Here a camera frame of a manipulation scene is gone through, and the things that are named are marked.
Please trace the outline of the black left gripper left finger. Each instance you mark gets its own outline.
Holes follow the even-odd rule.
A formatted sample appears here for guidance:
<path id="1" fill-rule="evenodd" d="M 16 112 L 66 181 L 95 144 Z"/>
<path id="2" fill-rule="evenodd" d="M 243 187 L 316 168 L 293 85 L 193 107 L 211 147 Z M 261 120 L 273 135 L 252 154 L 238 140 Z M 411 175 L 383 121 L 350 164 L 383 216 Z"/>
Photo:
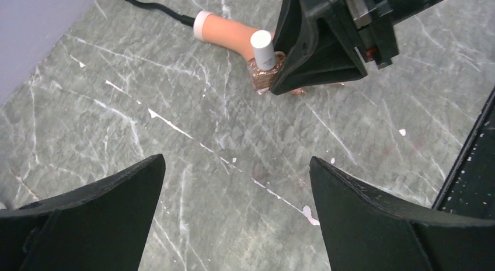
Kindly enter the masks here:
<path id="1" fill-rule="evenodd" d="M 161 195 L 165 159 L 16 210 L 1 211 L 2 270 L 137 270 Z"/>

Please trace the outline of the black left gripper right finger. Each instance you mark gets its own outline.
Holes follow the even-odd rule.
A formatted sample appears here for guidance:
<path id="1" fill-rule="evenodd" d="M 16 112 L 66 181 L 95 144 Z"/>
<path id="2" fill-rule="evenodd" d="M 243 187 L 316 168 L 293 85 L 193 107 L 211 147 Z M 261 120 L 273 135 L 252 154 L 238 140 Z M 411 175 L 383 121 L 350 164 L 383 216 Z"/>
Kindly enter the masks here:
<path id="1" fill-rule="evenodd" d="M 405 201 L 321 158 L 310 161 L 332 270 L 493 270 L 494 221 Z"/>

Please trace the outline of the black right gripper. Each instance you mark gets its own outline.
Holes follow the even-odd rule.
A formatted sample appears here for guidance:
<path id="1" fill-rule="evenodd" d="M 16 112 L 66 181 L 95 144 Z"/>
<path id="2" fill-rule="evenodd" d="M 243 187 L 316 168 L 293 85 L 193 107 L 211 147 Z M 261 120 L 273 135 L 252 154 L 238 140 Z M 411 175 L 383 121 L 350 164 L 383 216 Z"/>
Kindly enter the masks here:
<path id="1" fill-rule="evenodd" d="M 357 48 L 379 69 L 392 65 L 399 54 L 394 26 L 442 1 L 283 0 L 274 47 L 285 61 L 270 92 L 364 78 Z"/>

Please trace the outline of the glitter nail polish bottle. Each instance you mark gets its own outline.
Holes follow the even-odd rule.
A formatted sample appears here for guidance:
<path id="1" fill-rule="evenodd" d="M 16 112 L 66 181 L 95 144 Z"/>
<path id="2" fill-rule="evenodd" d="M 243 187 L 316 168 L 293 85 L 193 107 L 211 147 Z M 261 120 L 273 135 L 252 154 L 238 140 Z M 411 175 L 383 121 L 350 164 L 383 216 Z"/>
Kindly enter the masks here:
<path id="1" fill-rule="evenodd" d="M 254 91 L 258 95 L 269 92 L 283 63 L 285 54 L 275 51 L 272 34 L 266 30 L 258 30 L 250 37 L 253 58 L 248 61 Z"/>

